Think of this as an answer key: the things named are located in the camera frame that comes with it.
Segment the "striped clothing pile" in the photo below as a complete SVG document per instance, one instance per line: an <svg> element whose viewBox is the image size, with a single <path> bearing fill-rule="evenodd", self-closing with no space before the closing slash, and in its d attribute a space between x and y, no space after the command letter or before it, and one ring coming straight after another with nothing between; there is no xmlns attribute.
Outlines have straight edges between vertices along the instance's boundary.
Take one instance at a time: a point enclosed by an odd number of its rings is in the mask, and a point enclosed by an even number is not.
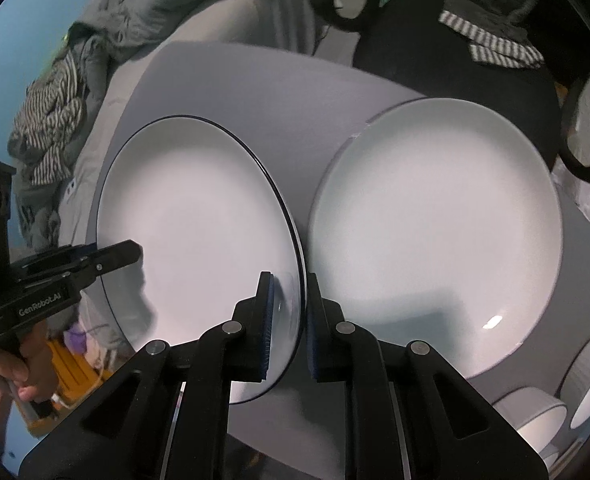
<svg viewBox="0 0 590 480"><path fill-rule="evenodd" d="M72 142L86 117L82 89L76 60L68 50L26 89L7 149L22 164L28 184L42 186L70 177Z"/></svg>

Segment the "white plate black rim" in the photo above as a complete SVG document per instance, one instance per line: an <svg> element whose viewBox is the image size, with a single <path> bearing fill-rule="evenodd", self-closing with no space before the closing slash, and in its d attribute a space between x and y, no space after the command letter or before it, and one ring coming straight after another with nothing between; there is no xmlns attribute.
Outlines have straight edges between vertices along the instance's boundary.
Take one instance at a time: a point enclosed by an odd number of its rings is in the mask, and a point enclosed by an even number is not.
<svg viewBox="0 0 590 480"><path fill-rule="evenodd" d="M156 120L109 166L96 241L133 240L138 262L101 279L130 346L195 340L228 321L274 278L270 361L260 382L234 382L240 404L268 392L293 358L305 302L304 259L294 221L263 165L233 134L206 120Z"/></svg>

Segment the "grey striped-cuff garment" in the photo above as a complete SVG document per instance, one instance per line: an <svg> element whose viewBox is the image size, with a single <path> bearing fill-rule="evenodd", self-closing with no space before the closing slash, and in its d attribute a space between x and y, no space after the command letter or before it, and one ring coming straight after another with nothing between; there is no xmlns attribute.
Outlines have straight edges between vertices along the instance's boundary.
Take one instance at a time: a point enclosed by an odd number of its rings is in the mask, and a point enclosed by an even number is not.
<svg viewBox="0 0 590 480"><path fill-rule="evenodd" d="M474 62L512 70L538 68L544 57L522 26L538 0L444 0L438 21L469 41Z"/></svg>

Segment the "grey blanket on bed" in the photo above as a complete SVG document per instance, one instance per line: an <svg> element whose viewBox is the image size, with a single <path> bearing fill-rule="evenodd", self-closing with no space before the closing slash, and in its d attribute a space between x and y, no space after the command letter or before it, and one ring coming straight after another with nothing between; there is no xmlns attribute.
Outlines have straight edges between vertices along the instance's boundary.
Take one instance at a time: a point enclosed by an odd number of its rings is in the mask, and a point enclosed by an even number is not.
<svg viewBox="0 0 590 480"><path fill-rule="evenodd" d="M68 29L67 47L93 40L120 62L166 39L205 0L91 0Z"/></svg>

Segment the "large white plate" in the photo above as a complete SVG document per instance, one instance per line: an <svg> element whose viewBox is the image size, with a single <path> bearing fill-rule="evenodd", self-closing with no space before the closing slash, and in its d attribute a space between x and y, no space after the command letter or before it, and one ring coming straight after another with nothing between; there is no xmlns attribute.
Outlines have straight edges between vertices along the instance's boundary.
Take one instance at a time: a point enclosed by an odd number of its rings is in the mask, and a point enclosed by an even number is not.
<svg viewBox="0 0 590 480"><path fill-rule="evenodd" d="M309 220L324 297L381 340L426 341L467 378L524 344L561 259L548 167L507 118L463 100L376 118L335 158Z"/></svg>

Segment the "grey ribbed bowl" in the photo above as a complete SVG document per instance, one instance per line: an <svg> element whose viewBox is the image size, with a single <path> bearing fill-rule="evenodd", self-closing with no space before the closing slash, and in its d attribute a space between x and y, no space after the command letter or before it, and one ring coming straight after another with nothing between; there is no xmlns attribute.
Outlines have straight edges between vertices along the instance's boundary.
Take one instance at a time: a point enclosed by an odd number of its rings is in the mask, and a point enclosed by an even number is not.
<svg viewBox="0 0 590 480"><path fill-rule="evenodd" d="M559 399L568 408L572 430L590 417L590 341L571 364L561 384Z"/></svg>
<svg viewBox="0 0 590 480"><path fill-rule="evenodd" d="M563 401L535 387L516 389L493 407L537 453L552 442L568 414Z"/></svg>

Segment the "black office chair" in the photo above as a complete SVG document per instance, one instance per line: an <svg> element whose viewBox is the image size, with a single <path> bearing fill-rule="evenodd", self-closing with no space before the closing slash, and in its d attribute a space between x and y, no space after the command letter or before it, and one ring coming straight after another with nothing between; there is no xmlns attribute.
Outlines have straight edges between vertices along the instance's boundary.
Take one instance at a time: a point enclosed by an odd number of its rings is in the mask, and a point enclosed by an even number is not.
<svg viewBox="0 0 590 480"><path fill-rule="evenodd" d="M365 0L345 18L335 0L310 0L327 23L358 32L353 67L428 98L484 105L516 125L548 167L590 183L590 17L577 0L538 0L522 26L538 68L476 63L469 41L438 21L444 0Z"/></svg>

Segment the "bed with grey sheet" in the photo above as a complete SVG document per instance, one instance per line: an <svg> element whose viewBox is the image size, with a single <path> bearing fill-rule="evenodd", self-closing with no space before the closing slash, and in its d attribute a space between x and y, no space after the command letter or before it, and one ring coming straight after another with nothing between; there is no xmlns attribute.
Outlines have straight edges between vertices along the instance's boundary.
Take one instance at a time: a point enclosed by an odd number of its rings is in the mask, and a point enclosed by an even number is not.
<svg viewBox="0 0 590 480"><path fill-rule="evenodd" d="M20 232L34 252L86 239L106 153L146 70L157 68L181 89L195 90L211 53L261 47L309 54L315 50L320 24L308 0L205 0L166 39L122 62L93 40L69 49L67 32L53 62L65 50L74 55L86 103L86 117L72 142L71 175L32 186L22 176L22 164L12 158Z"/></svg>

